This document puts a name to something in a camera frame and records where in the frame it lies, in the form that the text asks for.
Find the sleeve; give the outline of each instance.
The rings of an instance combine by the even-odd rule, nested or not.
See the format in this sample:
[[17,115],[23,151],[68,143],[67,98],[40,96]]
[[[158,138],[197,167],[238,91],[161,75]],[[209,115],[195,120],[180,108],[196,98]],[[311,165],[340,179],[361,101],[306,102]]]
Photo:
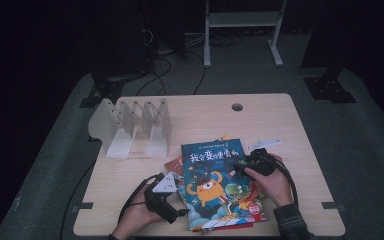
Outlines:
[[112,234],[110,234],[110,235],[108,235],[107,240],[119,240],[119,239],[114,237]]
[[302,215],[295,204],[274,209],[280,235],[287,240],[315,240],[316,237],[307,230]]

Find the person's right hand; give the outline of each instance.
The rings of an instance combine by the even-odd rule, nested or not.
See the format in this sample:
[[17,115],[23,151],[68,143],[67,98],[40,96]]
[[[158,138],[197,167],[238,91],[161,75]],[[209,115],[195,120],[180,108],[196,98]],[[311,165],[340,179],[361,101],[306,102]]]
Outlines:
[[[279,156],[271,155],[277,160],[282,161]],[[293,203],[291,186],[285,175],[283,175],[279,169],[276,168],[276,170],[269,176],[259,174],[251,168],[245,168],[245,172],[261,184],[267,196],[271,198],[277,207]]]

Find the blue book cover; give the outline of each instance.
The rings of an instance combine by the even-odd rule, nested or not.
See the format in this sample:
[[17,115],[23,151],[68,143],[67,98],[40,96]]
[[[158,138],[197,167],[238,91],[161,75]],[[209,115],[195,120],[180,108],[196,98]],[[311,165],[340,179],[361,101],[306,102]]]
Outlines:
[[239,139],[187,144],[181,149],[190,230],[266,220],[261,188],[233,167],[245,161]]

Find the book stand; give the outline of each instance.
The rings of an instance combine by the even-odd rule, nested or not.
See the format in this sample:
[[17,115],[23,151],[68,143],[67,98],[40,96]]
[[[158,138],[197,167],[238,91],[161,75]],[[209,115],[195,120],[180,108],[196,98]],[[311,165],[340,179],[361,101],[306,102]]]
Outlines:
[[106,157],[127,159],[138,132],[135,120],[141,121],[142,131],[148,136],[146,155],[167,157],[170,143],[171,123],[166,99],[160,99],[159,107],[151,102],[132,107],[120,99],[116,105],[103,99],[89,121],[89,134],[102,141]]

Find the cable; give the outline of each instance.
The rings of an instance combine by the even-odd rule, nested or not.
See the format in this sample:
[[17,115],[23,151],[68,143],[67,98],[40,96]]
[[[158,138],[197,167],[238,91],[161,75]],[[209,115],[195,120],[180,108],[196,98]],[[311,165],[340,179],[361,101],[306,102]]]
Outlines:
[[127,209],[130,206],[135,205],[135,204],[132,204],[131,202],[133,201],[133,198],[135,198],[136,195],[139,193],[139,191],[149,182],[149,180],[151,180],[153,178],[157,178],[157,177],[158,177],[158,174],[152,175],[149,178],[144,179],[139,184],[139,186],[137,186],[137,188],[133,191],[133,193],[130,195],[130,197],[127,199],[126,203],[124,204],[123,208],[121,209],[120,215],[118,216],[118,221],[117,222],[120,222],[121,218],[124,216],[124,213],[127,211]]
[[276,159],[276,162],[273,162],[273,164],[276,166],[277,169],[280,170],[280,172],[283,173],[283,175],[288,180],[289,185],[291,185],[292,195],[294,197],[294,204],[298,207],[298,193],[297,193],[297,189],[295,187],[295,182],[294,182],[294,180],[291,177],[291,174],[289,173],[289,171],[286,168],[285,164],[283,164],[281,161]]
[[204,41],[204,39],[205,39],[204,33],[199,33],[199,34],[200,34],[200,36],[198,38],[195,38],[194,40],[185,44],[186,48],[192,47],[192,46]]
[[151,36],[151,39],[148,41],[148,43],[143,43],[145,46],[148,46],[149,44],[151,44],[152,40],[154,39],[154,34],[152,34],[151,31],[146,30],[146,29],[142,30],[142,32],[147,32]]
[[169,66],[168,66],[167,70],[164,71],[163,74],[161,74],[161,75],[157,75],[157,77],[155,77],[155,78],[149,80],[147,83],[145,83],[145,84],[144,84],[144,85],[143,85],[143,86],[136,92],[135,96],[139,96],[139,93],[140,93],[146,86],[148,86],[148,84],[152,83],[153,81],[155,81],[155,80],[157,80],[157,79],[160,79],[162,76],[166,75],[166,74],[170,71],[170,69],[171,69],[171,63],[170,63],[170,61],[168,61],[168,60],[166,60],[166,59],[163,59],[163,58],[158,58],[158,59],[163,60],[163,61],[165,61],[166,63],[168,63]]
[[201,84],[202,84],[202,82],[204,81],[204,78],[205,78],[206,69],[204,67],[204,59],[201,57],[201,55],[199,55],[199,54],[197,54],[195,52],[191,52],[191,51],[186,51],[186,52],[194,54],[195,56],[197,56],[201,60],[202,66],[203,66],[203,69],[204,69],[204,72],[202,73],[201,80],[199,80],[198,85],[196,86],[195,90],[193,91],[193,95],[196,95],[196,92],[198,91],[199,87],[201,86]]
[[230,46],[233,46],[233,45],[236,45],[236,44],[239,44],[242,42],[242,40],[243,40],[242,36],[239,36],[237,38],[239,38],[239,40],[235,40],[235,39],[233,39],[233,37],[225,37],[222,35],[217,35],[215,38],[211,38],[210,45],[212,47],[227,48],[227,47],[230,47]]
[[157,93],[157,95],[159,96],[160,95],[160,92],[161,91],[164,91],[164,95],[167,95],[167,92],[166,92],[166,90],[165,90],[165,83],[164,83],[164,81],[161,79],[161,76],[160,75],[158,75],[156,72],[155,72],[155,68],[153,68],[152,69],[152,73],[156,76],[156,77],[158,77],[158,79],[160,80],[160,83],[161,83],[161,89],[158,91],[158,93]]
[[71,193],[70,198],[68,199],[67,205],[65,207],[64,217],[62,218],[62,222],[61,222],[61,226],[60,226],[60,237],[59,237],[60,240],[62,240],[62,236],[63,236],[63,233],[64,233],[65,219],[67,218],[68,208],[70,207],[71,200],[73,200],[73,196],[76,193],[77,188],[79,187],[80,183],[83,181],[83,179],[85,178],[86,174],[90,171],[90,169],[92,169],[92,167],[95,165],[95,163],[96,163],[96,160],[93,161],[92,164],[89,165],[87,170],[83,173],[81,178],[77,181],[77,183],[76,183],[76,185],[74,187],[74,190]]
[[144,204],[145,202],[140,202],[140,203],[131,203],[130,206],[134,206],[134,205],[140,205],[140,204]]

